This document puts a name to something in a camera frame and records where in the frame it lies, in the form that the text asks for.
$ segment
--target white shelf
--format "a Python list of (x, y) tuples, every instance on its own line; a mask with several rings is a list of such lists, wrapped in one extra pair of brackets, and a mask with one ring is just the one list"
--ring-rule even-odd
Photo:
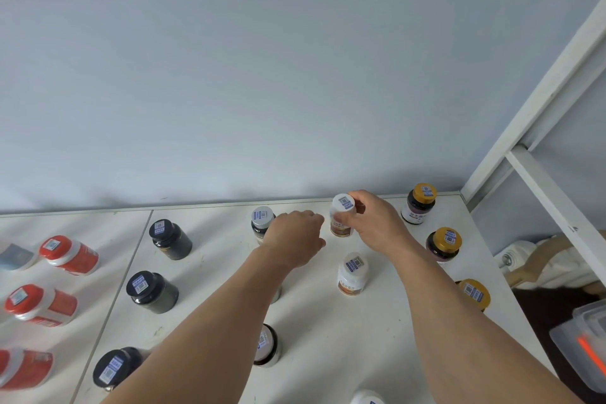
[(46, 238), (63, 234), (92, 247), (100, 257), (99, 268), (84, 277), (54, 268), (42, 259), (24, 271), (0, 274), (2, 303), (14, 289), (28, 283), (54, 286), (77, 296), (79, 302), (76, 318), (56, 328), (24, 323), (0, 309), (0, 348), (51, 351), (56, 361), (51, 377), (43, 385), (25, 391), (0, 391), (3, 404), (66, 404), (72, 400), (150, 212), (0, 218), (0, 237), (32, 251), (37, 252)]
[[(399, 209), (405, 197), (389, 201)], [(276, 214), (311, 209), (325, 217), (330, 206), (329, 201), (272, 203)], [(135, 306), (122, 287), (75, 402), (97, 403), (106, 396), (92, 382), (92, 370), (103, 354), (126, 346), (154, 347), (232, 275), (257, 246), (250, 214), (258, 204), (154, 211), (150, 223), (160, 218), (177, 223), (192, 239), (192, 253), (170, 261), (146, 232), (128, 275), (139, 270), (161, 273), (178, 286), (179, 301), (171, 311), (157, 315)], [(424, 243), (440, 226), (453, 227), (464, 240), (460, 254), (445, 270), (454, 280), (473, 277), (487, 286), (492, 302), (486, 316), (553, 371), (458, 195), (439, 196), (426, 222), (409, 229)], [(360, 385), (375, 389), (388, 401), (432, 403), (406, 293), (395, 269), (357, 235), (346, 239), (332, 235), (328, 221), (321, 236), (326, 248), (287, 277), (282, 298), (267, 314), (266, 322), (284, 342), (283, 356), (272, 368), (253, 368), (241, 403), (346, 402)], [(370, 281), (356, 297), (347, 297), (336, 287), (339, 262), (351, 251), (368, 256), (371, 266)]]

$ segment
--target gold cap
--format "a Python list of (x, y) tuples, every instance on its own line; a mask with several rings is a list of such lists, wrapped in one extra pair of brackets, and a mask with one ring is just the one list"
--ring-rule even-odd
[(459, 233), (449, 227), (440, 227), (433, 234), (433, 244), (443, 253), (453, 253), (463, 244)]
[(469, 298), (478, 305), (479, 309), (484, 311), (488, 308), (490, 305), (490, 293), (489, 290), (486, 289), (486, 286), (471, 278), (459, 281), (457, 285), (461, 288), (463, 293), (467, 294)]
[(436, 188), (431, 184), (420, 183), (414, 186), (413, 197), (419, 203), (428, 205), (436, 199)]

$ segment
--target orange strip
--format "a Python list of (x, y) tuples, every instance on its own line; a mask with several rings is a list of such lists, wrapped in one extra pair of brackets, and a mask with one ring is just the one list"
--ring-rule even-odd
[(602, 374), (606, 376), (606, 364), (602, 362), (602, 360), (599, 358), (593, 348), (591, 348), (591, 345), (589, 345), (585, 337), (580, 336), (577, 341), (579, 342), (579, 345), (582, 347), (582, 349), (585, 350), (587, 356), (591, 358), (595, 365), (602, 371)]

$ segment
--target person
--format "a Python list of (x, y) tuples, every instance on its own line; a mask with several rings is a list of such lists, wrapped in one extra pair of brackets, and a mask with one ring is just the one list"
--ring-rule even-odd
[[(353, 227), (398, 271), (437, 404), (581, 403), (453, 284), (395, 208), (365, 190), (349, 194), (359, 212), (335, 219)], [(270, 301), (288, 273), (326, 245), (319, 237), (323, 222), (312, 211), (276, 217), (263, 244), (104, 404), (238, 403)]]

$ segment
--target person's right arm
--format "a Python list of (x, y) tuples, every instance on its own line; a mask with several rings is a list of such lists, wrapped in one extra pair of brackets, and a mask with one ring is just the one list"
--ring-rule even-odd
[(437, 404), (582, 404), (474, 306), (410, 235), (393, 206), (365, 190), (349, 194), (356, 205), (365, 206), (364, 212), (335, 219), (353, 227), (368, 247), (387, 256), (398, 271)]

